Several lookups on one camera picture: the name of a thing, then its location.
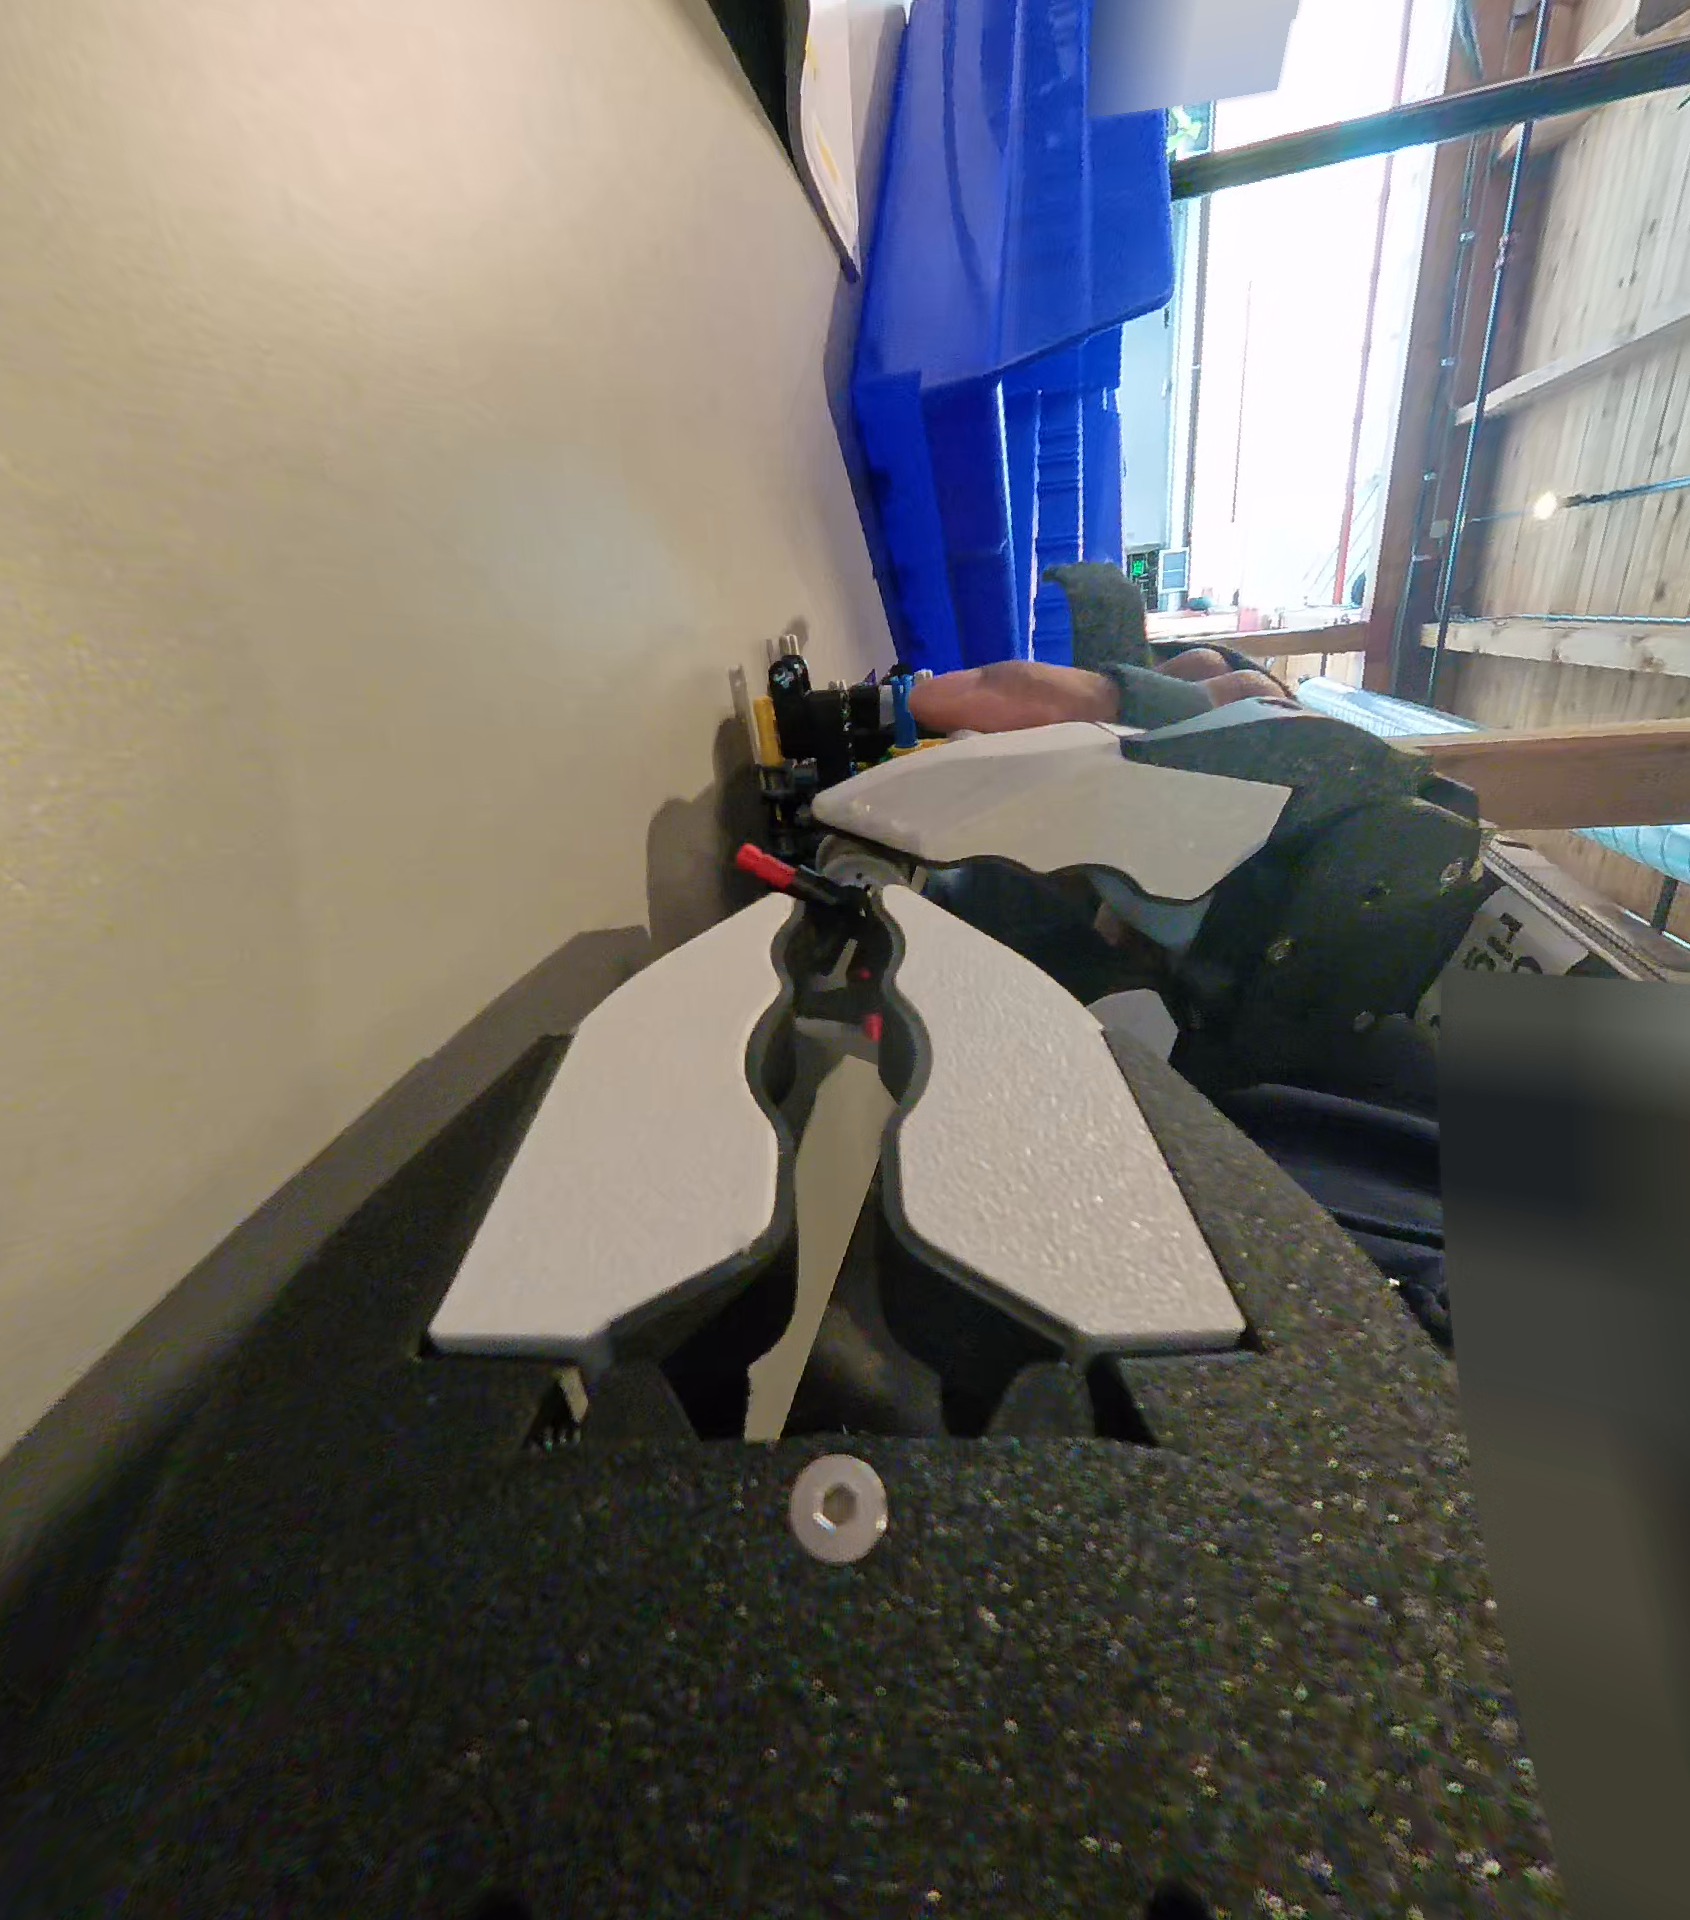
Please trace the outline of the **blue plastic storage bin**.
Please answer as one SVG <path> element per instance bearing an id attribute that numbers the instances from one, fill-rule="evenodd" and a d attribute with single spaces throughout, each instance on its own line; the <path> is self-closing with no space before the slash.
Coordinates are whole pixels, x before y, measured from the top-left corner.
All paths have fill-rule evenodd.
<path id="1" fill-rule="evenodd" d="M 910 8 L 854 395 L 1001 376 L 1172 298 L 1166 115 L 1094 113 L 1097 10 Z"/>
<path id="2" fill-rule="evenodd" d="M 935 390 L 914 374 L 856 378 L 909 669 L 1072 664 L 1070 599 L 1049 573 L 1125 556 L 1122 342 L 1111 325 Z"/>

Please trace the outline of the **wooden beam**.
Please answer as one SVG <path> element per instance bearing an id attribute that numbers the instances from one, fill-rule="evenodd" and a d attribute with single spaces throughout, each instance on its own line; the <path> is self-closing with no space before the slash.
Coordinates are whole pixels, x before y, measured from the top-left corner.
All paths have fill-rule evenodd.
<path id="1" fill-rule="evenodd" d="M 1690 825 L 1690 718 L 1540 732 L 1410 732 L 1410 751 L 1512 831 Z"/>

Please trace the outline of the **person's right hand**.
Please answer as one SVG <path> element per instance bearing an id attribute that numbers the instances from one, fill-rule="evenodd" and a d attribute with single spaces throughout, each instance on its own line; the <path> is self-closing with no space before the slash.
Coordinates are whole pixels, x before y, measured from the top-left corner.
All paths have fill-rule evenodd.
<path id="1" fill-rule="evenodd" d="M 1085 668 L 1015 657 L 916 680 L 909 712 L 920 732 L 937 736 L 1015 734 L 1066 723 L 1153 732 L 1252 701 L 1296 706 L 1278 677 L 1242 668 L 1217 648 L 1195 646 L 1163 664 Z"/>

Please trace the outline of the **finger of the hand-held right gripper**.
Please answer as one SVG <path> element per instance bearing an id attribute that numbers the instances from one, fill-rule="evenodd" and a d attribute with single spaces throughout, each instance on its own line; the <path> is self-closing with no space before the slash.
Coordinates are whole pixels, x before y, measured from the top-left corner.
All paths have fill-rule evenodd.
<path id="1" fill-rule="evenodd" d="M 1094 923 L 1115 945 L 1145 941 L 1185 954 L 1197 943 L 1214 900 L 1214 890 L 1188 900 L 1154 896 L 1111 868 L 1086 868 L 1086 877 L 1098 901 Z"/>
<path id="2" fill-rule="evenodd" d="M 970 732 L 829 786 L 813 817 L 931 868 L 1103 872 L 1195 901 L 1264 852 L 1290 805 L 1284 783 L 1154 765 L 1127 743 L 1094 723 Z"/>

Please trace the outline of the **black steel beam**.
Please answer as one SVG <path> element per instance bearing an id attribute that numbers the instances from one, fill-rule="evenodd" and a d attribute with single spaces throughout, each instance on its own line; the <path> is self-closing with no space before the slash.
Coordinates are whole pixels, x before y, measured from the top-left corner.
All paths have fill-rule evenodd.
<path id="1" fill-rule="evenodd" d="M 1289 179 L 1365 158 L 1535 126 L 1650 95 L 1690 89 L 1690 36 L 1600 60 L 1547 66 L 1460 91 L 1438 93 L 1239 147 L 1185 156 L 1168 167 L 1172 202 Z"/>

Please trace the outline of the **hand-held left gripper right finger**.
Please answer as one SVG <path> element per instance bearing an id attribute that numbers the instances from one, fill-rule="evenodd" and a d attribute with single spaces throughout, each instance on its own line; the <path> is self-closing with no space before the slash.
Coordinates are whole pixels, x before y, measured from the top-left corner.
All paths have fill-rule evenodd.
<path id="1" fill-rule="evenodd" d="M 1237 1349 L 1242 1305 L 1098 1015 L 906 886 L 878 918 L 897 1238 L 1075 1362 Z"/>

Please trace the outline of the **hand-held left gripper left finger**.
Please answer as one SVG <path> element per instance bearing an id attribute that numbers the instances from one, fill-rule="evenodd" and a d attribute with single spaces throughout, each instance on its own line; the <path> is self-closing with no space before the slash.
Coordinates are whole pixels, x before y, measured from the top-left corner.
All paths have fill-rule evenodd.
<path id="1" fill-rule="evenodd" d="M 441 1353 L 608 1369 L 665 1355 L 789 1248 L 774 1090 L 802 906 L 770 894 L 579 1021 L 436 1308 Z"/>

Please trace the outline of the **multicoloured lego model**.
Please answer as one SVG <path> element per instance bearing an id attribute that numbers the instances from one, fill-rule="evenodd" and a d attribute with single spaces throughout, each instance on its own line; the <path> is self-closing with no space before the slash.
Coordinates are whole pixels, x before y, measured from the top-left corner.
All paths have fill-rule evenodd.
<path id="1" fill-rule="evenodd" d="M 731 674 L 746 749 L 738 795 L 749 805 L 733 873 L 792 909 L 795 1013 L 866 1060 L 886 1042 L 898 950 L 878 900 L 922 890 L 938 868 L 922 828 L 902 817 L 918 801 L 918 765 L 953 746 L 914 712 L 931 681 L 905 668 L 827 680 L 798 631 L 773 638 L 758 669 Z"/>

